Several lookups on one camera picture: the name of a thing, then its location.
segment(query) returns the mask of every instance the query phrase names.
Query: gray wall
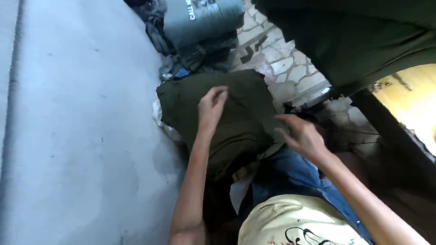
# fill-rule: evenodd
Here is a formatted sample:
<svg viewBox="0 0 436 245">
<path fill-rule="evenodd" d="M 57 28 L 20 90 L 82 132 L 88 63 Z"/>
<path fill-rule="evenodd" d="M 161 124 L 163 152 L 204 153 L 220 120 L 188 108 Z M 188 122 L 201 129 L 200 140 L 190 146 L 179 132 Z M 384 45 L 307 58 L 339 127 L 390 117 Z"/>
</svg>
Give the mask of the gray wall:
<svg viewBox="0 0 436 245">
<path fill-rule="evenodd" d="M 22 24 L 0 242 L 167 243 L 185 169 L 144 24 L 122 0 L 29 0 Z"/>
</svg>

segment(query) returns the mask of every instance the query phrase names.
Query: blue cloth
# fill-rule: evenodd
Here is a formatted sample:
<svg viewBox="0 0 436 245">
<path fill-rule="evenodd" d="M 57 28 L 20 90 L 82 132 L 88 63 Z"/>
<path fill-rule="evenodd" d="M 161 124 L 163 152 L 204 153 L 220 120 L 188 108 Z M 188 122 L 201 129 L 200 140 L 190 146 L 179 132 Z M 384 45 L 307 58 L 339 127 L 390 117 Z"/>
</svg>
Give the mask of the blue cloth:
<svg viewBox="0 0 436 245">
<path fill-rule="evenodd" d="M 325 200 L 372 244 L 370 234 L 339 190 L 328 179 L 320 179 L 318 168 L 313 163 L 287 147 L 261 161 L 238 212 L 241 224 L 256 205 L 282 194 L 298 194 Z"/>
</svg>

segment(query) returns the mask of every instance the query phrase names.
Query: hand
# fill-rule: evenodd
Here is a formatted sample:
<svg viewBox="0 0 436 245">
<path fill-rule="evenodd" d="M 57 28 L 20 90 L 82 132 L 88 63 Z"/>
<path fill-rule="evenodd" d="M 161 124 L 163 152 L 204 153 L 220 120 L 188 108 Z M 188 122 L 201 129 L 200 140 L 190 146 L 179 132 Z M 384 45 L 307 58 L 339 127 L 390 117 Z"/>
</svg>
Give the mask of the hand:
<svg viewBox="0 0 436 245">
<path fill-rule="evenodd" d="M 292 150 L 309 160 L 328 152 L 322 136 L 318 133 L 313 123 L 293 114 L 276 115 L 275 118 L 289 125 L 294 132 L 294 137 L 292 138 L 283 129 L 275 128 L 276 131 L 283 134 L 287 145 Z"/>
<path fill-rule="evenodd" d="M 198 131 L 215 133 L 227 100 L 227 86 L 213 87 L 198 104 Z"/>
</svg>

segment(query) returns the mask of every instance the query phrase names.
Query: crumpled plastic bag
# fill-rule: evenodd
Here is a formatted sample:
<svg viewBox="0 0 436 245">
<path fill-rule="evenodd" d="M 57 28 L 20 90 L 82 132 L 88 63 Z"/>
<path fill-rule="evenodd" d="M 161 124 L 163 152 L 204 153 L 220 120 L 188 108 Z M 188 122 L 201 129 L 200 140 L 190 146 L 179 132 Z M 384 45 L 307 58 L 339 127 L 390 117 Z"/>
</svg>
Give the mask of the crumpled plastic bag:
<svg viewBox="0 0 436 245">
<path fill-rule="evenodd" d="M 156 100 L 153 102 L 153 120 L 156 124 L 163 128 L 165 133 L 175 142 L 183 142 L 182 136 L 180 136 L 179 132 L 177 132 L 173 127 L 166 125 L 161 121 L 162 119 L 162 108 L 160 107 L 160 101 Z"/>
</svg>

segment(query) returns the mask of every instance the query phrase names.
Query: printed graphic on shirt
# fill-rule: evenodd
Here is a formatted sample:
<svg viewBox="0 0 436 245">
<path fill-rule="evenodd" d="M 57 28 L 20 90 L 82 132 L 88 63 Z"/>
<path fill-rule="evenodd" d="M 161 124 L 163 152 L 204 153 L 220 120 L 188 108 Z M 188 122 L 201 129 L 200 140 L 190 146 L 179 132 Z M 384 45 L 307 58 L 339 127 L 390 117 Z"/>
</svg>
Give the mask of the printed graphic on shirt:
<svg viewBox="0 0 436 245">
<path fill-rule="evenodd" d="M 291 227 L 285 230 L 286 242 L 271 240 L 267 242 L 268 245 L 339 245 L 338 243 L 324 239 L 314 234 L 309 229 L 302 229 L 300 227 Z"/>
</svg>

